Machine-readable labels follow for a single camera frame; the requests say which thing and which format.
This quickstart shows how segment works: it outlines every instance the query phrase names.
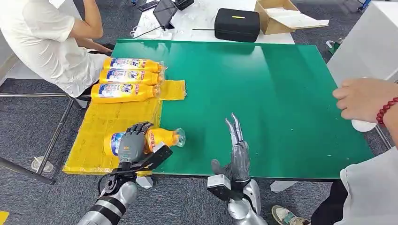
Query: robotic arm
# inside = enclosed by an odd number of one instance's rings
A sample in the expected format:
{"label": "robotic arm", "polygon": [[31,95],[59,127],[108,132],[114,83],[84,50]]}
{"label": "robotic arm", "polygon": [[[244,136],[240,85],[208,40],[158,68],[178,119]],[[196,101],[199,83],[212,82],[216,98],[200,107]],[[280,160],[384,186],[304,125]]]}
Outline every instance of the robotic arm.
{"label": "robotic arm", "polygon": [[239,120],[232,113],[234,123],[227,119],[232,140],[231,163],[221,167],[218,160],[212,160],[215,176],[208,177],[207,189],[223,201],[228,201],[228,212],[238,225],[267,225],[260,216],[260,189],[249,176],[249,149],[243,140]]}
{"label": "robotic arm", "polygon": [[[119,167],[100,178],[99,198],[78,225],[116,225],[128,205],[137,198],[136,172],[153,170],[172,154],[164,143],[155,146],[153,153],[144,154],[145,134],[152,125],[144,122],[127,129],[120,140]],[[101,191],[101,180],[107,176],[106,186]]]}
{"label": "robotic arm", "polygon": [[[229,202],[228,211],[238,225],[267,225],[260,216],[259,186],[249,176],[248,145],[243,140],[238,119],[234,114],[231,116],[233,124],[225,119],[232,140],[231,163],[221,167],[217,160],[212,161],[216,175],[208,177],[207,189]],[[117,225],[128,205],[137,198],[136,172],[153,170],[172,154],[164,143],[157,145],[153,153],[143,153],[145,134],[151,126],[151,123],[144,122],[127,129],[119,145],[118,168],[100,178],[99,198],[78,225]],[[100,183],[107,176],[106,186],[101,190]]]}

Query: red bead bracelet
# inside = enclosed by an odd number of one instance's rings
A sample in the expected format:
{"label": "red bead bracelet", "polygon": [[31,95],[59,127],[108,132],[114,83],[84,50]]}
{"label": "red bead bracelet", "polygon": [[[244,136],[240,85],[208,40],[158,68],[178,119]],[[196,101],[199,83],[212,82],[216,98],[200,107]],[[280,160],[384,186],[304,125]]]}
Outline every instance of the red bead bracelet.
{"label": "red bead bracelet", "polygon": [[386,105],[383,105],[383,109],[381,109],[379,111],[379,113],[377,114],[376,120],[378,123],[380,124],[384,124],[383,122],[383,116],[384,114],[387,112],[387,110],[389,110],[391,108],[391,106],[395,105],[395,103],[398,102],[398,97],[395,97],[392,99],[392,101],[388,101],[388,103]]}

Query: green table mat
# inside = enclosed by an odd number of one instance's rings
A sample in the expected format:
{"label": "green table mat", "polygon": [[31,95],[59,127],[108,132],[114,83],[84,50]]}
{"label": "green table mat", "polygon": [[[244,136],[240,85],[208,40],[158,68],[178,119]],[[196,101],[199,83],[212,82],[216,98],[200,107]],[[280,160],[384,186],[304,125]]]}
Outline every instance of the green table mat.
{"label": "green table mat", "polygon": [[164,61],[170,80],[185,80],[183,101],[164,101],[161,127],[183,128],[183,148],[157,173],[211,175],[230,161],[224,122],[233,112],[250,146],[250,175],[336,179],[373,156],[363,135],[340,117],[336,85],[316,46],[120,39],[113,57]]}

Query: white cloth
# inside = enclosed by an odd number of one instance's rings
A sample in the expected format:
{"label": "white cloth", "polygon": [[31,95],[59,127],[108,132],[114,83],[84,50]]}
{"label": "white cloth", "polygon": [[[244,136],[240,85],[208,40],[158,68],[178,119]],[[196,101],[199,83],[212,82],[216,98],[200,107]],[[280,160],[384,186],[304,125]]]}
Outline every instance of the white cloth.
{"label": "white cloth", "polygon": [[89,54],[68,38],[75,18],[49,0],[12,0],[0,7],[0,29],[11,49],[33,72],[72,97],[99,78],[106,55]]}
{"label": "white cloth", "polygon": [[335,225],[398,224],[398,150],[396,147],[340,172],[348,196],[343,220]]}

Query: person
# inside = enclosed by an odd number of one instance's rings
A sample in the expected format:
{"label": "person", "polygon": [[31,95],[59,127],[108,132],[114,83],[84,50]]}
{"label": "person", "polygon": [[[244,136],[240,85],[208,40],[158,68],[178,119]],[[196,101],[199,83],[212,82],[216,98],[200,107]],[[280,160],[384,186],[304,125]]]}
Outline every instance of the person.
{"label": "person", "polygon": [[[343,81],[333,91],[341,116],[347,120],[381,121],[398,143],[398,84],[370,79]],[[282,206],[271,210],[281,225],[397,224],[398,150],[396,147],[368,161],[350,165],[332,184],[329,197],[311,219],[299,218]]]}
{"label": "person", "polygon": [[18,58],[44,80],[76,98],[97,82],[110,54],[93,42],[103,28],[95,0],[83,0],[85,20],[66,15],[49,0],[7,1],[0,7],[0,30]]}

